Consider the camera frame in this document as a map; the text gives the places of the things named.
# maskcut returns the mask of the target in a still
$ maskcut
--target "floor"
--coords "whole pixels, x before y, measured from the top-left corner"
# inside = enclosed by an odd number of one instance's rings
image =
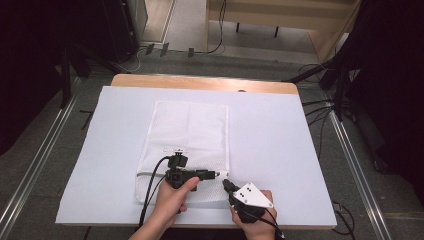
[[[199,30],[200,25],[196,23],[196,19],[202,19],[201,12],[196,10],[202,8],[199,2],[201,1],[175,1],[174,11],[163,40],[163,42],[169,42],[169,49],[184,51],[189,47],[202,48],[198,36],[203,35]],[[194,14],[183,14],[189,11],[188,9],[192,9]],[[190,19],[191,23],[196,23],[197,28],[182,24],[187,19]],[[210,49],[217,45],[220,38],[220,32],[216,31],[217,29],[217,23],[212,22]],[[140,51],[137,56],[121,66],[134,70],[134,73],[144,74],[202,75],[284,81],[313,67],[309,65],[303,67],[305,64],[318,63],[306,31],[280,29],[278,38],[272,39],[273,31],[273,29],[259,26],[241,25],[241,30],[237,34],[234,24],[225,23],[224,44],[215,54],[196,55],[188,58],[185,53],[169,51],[166,56],[160,57],[160,50],[154,50],[150,55],[145,55],[145,52]],[[95,109],[101,87],[109,85],[113,77],[101,66],[95,63],[91,63],[91,65],[93,72],[89,79],[82,79],[81,86],[76,88],[79,91],[76,91],[77,98],[70,110],[69,117],[62,126],[54,146],[47,152],[42,171],[37,176],[37,181],[31,186],[31,193],[24,199],[26,200],[25,204],[22,209],[18,209],[20,214],[12,228],[8,229],[10,232],[8,232],[7,239],[126,239],[133,232],[133,228],[124,227],[92,227],[88,232],[87,227],[67,227],[54,224],[61,194],[78,159],[86,134],[86,128],[84,129],[83,126],[88,114],[81,110],[93,111]],[[322,100],[327,97],[326,94],[329,94],[319,89],[318,77],[313,76],[297,85],[302,102]],[[0,156],[0,169],[2,169],[0,204],[2,207],[5,206],[4,209],[31,166],[34,156],[43,144],[44,136],[55,122],[60,97],[58,94],[53,98],[22,134],[15,146]],[[324,105],[321,103],[310,105],[306,106],[304,110],[307,113],[322,106]],[[312,121],[315,117],[316,115],[311,114],[308,116],[308,121]],[[352,167],[342,148],[340,136],[335,129],[335,119],[329,115],[326,121],[321,120],[311,125],[311,136],[317,154],[320,156],[320,165],[331,198],[342,203],[354,216],[356,238],[424,239],[422,232],[424,211],[411,186],[397,175],[383,175],[375,171],[372,154],[364,143],[360,129],[348,119],[345,119],[342,124],[390,233],[389,238],[377,237],[364,198],[358,188],[355,175],[352,173]],[[340,219],[338,221],[337,230],[346,231],[342,221]],[[197,233],[198,239],[199,234],[205,234],[205,231]],[[350,236],[341,236],[333,231],[290,230],[285,231],[285,235],[287,239],[350,238]],[[3,238],[5,235],[0,236],[0,239],[6,239],[6,237]]]

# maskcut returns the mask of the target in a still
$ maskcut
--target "gray floor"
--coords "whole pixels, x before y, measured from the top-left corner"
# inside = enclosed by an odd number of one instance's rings
[[[242,59],[224,56],[197,55],[187,58],[183,53],[169,52],[159,57],[155,50],[151,55],[141,56],[141,66],[137,73],[180,74],[196,76],[219,76],[249,78],[265,81],[290,79],[298,74],[300,64]],[[112,74],[100,66],[93,66],[93,73],[85,79],[76,104],[54,145],[46,165],[37,180],[21,214],[19,215],[9,239],[83,239],[86,227],[66,227],[54,223],[61,194],[66,187],[73,166],[81,150],[86,130],[81,130],[88,115],[80,110],[95,109],[101,87],[109,85]],[[321,100],[323,92],[318,88],[317,78],[298,84],[303,102]],[[31,123],[15,146],[0,156],[0,204],[5,206],[17,188],[32,158],[36,154],[44,136],[54,121],[60,104],[58,94]],[[305,107],[305,113],[323,104]],[[371,154],[364,144],[360,130],[348,120],[344,121],[350,140],[355,148],[361,165],[366,173],[374,195],[387,218],[393,239],[424,239],[421,229],[424,220],[419,217],[402,217],[395,213],[422,213],[423,208],[416,199],[410,185],[396,175],[381,175],[372,166]],[[310,127],[311,135],[318,151],[321,139],[322,121]],[[326,180],[330,197],[348,208],[355,219],[357,239],[377,239],[362,198],[353,180],[339,139],[332,122],[326,119],[322,131],[321,169]],[[345,231],[338,219],[337,229]],[[93,227],[88,239],[126,239],[132,228]],[[287,239],[349,239],[333,231],[285,231]]]

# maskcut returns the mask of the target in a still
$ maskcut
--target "table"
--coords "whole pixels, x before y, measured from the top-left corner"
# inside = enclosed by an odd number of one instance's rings
[[[350,32],[360,0],[228,0],[224,21],[308,29],[320,62],[328,60],[344,33]],[[209,21],[219,20],[222,0],[207,0]]]
[[[138,224],[142,205],[135,199],[135,172],[153,105],[178,100],[230,108],[230,180],[271,189],[280,228],[330,229],[337,224],[295,85],[119,74],[112,86],[100,95],[56,223]],[[131,115],[119,114],[126,109]],[[236,225],[227,207],[211,205],[190,208],[178,216],[175,227]]]

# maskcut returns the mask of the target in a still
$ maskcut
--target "hand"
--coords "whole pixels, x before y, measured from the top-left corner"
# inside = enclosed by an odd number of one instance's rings
[[[185,204],[187,193],[199,183],[198,177],[190,178],[179,189],[174,189],[163,181],[159,186],[155,208],[144,225],[131,236],[132,239],[157,240],[177,218],[177,212],[187,211]]]
[[[272,200],[272,192],[268,190],[262,190],[261,191],[271,202]],[[275,208],[268,208],[268,211],[274,216],[274,218],[277,218],[277,211]],[[275,236],[275,228],[267,223],[256,221],[255,223],[242,223],[238,214],[236,213],[235,209],[231,207],[231,214],[233,215],[233,222],[240,226],[244,234],[246,235],[246,238],[248,240],[259,240],[259,239],[274,239]],[[262,216],[263,219],[268,220],[270,222],[274,222],[272,217],[269,215],[267,211],[265,211],[265,214]]]

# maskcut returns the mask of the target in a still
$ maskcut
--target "white cloth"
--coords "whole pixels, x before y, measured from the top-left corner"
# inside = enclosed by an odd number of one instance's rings
[[[188,157],[187,170],[207,169],[220,172],[215,180],[201,181],[197,191],[187,196],[187,203],[204,203],[228,199],[222,180],[229,173],[228,107],[189,102],[155,104],[149,131],[137,167],[136,197],[144,202],[151,174],[165,156],[183,149]],[[159,166],[150,194],[168,170],[168,161]]]

